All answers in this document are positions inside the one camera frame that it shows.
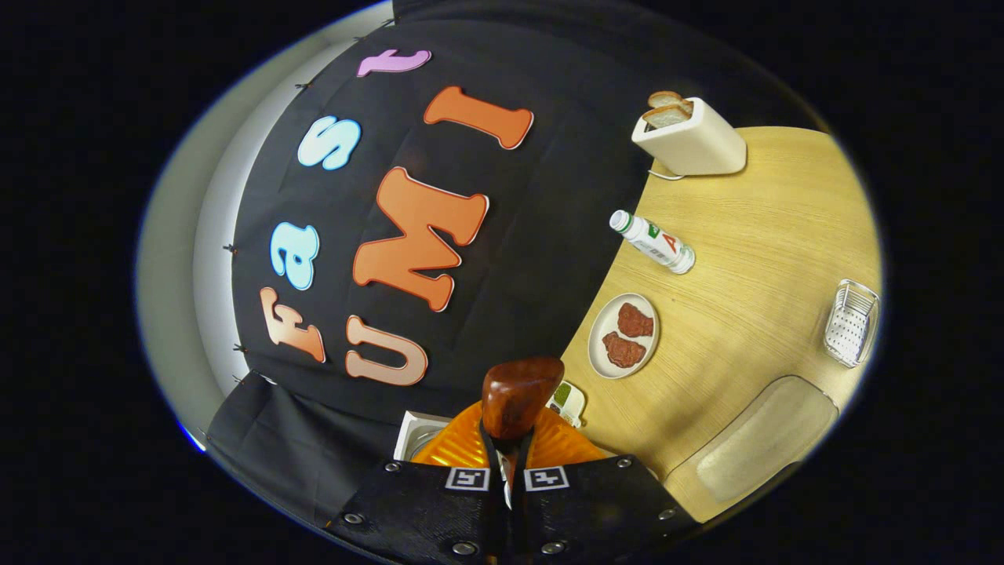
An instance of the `white wire basket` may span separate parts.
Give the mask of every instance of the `white wire basket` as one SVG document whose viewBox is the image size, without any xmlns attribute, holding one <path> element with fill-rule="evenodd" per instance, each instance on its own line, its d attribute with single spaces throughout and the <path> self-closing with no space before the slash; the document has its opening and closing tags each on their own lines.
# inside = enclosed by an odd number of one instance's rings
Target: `white wire basket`
<svg viewBox="0 0 1004 565">
<path fill-rule="evenodd" d="M 840 280 L 823 344 L 845 367 L 860 365 L 871 352 L 878 324 L 878 295 L 849 278 Z"/>
</svg>

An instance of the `wooden table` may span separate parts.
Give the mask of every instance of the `wooden table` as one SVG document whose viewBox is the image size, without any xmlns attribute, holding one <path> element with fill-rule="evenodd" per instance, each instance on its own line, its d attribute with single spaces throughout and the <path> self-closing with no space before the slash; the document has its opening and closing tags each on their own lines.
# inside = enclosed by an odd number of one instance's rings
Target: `wooden table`
<svg viewBox="0 0 1004 565">
<path fill-rule="evenodd" d="M 866 369 L 847 369 L 822 345 L 840 279 L 883 296 L 881 245 L 861 184 L 827 133 L 738 131 L 749 148 L 743 171 L 650 175 L 642 194 L 638 215 L 694 248 L 691 271 L 673 274 L 623 241 L 562 356 L 566 379 L 586 395 L 580 431 L 600 448 L 637 455 L 661 481 L 779 377 L 801 376 L 842 409 Z M 658 162 L 653 170 L 671 174 Z M 589 366 L 586 341 L 603 305 L 623 293 L 652 302 L 662 335 L 639 372 L 606 380 Z M 700 520 L 722 510 L 689 508 L 687 484 L 664 484 Z"/>
</svg>

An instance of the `meat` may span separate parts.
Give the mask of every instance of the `meat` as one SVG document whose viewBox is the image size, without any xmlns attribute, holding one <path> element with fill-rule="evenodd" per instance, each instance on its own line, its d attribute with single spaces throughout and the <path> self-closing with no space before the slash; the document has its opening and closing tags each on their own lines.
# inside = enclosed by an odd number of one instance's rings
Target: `meat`
<svg viewBox="0 0 1004 565">
<path fill-rule="evenodd" d="M 617 313 L 617 330 L 629 338 L 640 338 L 652 335 L 653 320 L 642 314 L 642 311 L 632 305 L 624 303 Z"/>
<path fill-rule="evenodd" d="M 606 347 L 606 358 L 621 369 L 638 365 L 638 362 L 645 357 L 646 348 L 644 345 L 625 340 L 616 332 L 610 332 L 603 336 L 603 346 Z"/>
</svg>

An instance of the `bottle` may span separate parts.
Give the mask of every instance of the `bottle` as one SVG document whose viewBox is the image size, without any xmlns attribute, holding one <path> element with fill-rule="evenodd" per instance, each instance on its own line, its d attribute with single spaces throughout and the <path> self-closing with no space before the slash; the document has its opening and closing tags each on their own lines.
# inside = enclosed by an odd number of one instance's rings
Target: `bottle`
<svg viewBox="0 0 1004 565">
<path fill-rule="evenodd" d="M 617 210 L 610 216 L 610 227 L 640 251 L 677 274 L 694 266 L 696 256 L 690 245 L 641 216 Z"/>
</svg>

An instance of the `orange letter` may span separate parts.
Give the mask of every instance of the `orange letter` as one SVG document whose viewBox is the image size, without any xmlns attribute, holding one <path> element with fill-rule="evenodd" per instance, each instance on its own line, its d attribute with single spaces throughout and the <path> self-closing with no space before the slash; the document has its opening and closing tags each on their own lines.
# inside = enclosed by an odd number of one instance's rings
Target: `orange letter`
<svg viewBox="0 0 1004 565">
<path fill-rule="evenodd" d="M 394 368 L 372 361 L 366 361 L 354 350 L 345 354 L 345 372 L 352 377 L 365 377 L 374 381 L 398 386 L 411 386 L 422 380 L 429 366 L 429 358 L 422 347 L 400 336 L 374 330 L 362 323 L 358 316 L 349 316 L 345 324 L 345 337 L 348 343 L 359 345 L 362 342 L 397 351 L 405 356 L 405 365 Z"/>
<path fill-rule="evenodd" d="M 440 274 L 430 278 L 415 271 L 450 268 L 461 259 L 432 226 L 452 235 L 458 245 L 471 243 L 488 213 L 488 197 L 440 190 L 416 181 L 403 167 L 395 167 L 376 190 L 376 205 L 405 235 L 359 245 L 352 263 L 355 284 L 361 287 L 371 280 L 384 282 L 426 299 L 434 312 L 443 312 L 453 295 L 453 277 Z"/>
<path fill-rule="evenodd" d="M 327 356 L 324 354 L 324 342 L 320 339 L 320 332 L 316 326 L 307 326 L 306 330 L 300 330 L 297 324 L 303 322 L 300 313 L 289 308 L 275 304 L 279 296 L 269 287 L 265 287 L 259 293 L 261 297 L 261 308 L 265 311 L 265 325 L 268 327 L 268 337 L 272 338 L 272 343 L 279 345 L 284 343 L 291 345 L 300 351 L 304 351 L 313 356 L 318 363 L 323 363 Z"/>
<path fill-rule="evenodd" d="M 426 108 L 426 123 L 456 121 L 494 135 L 503 149 L 516 149 L 533 123 L 533 112 L 525 107 L 506 109 L 473 98 L 460 86 L 447 86 L 436 94 Z"/>
</svg>

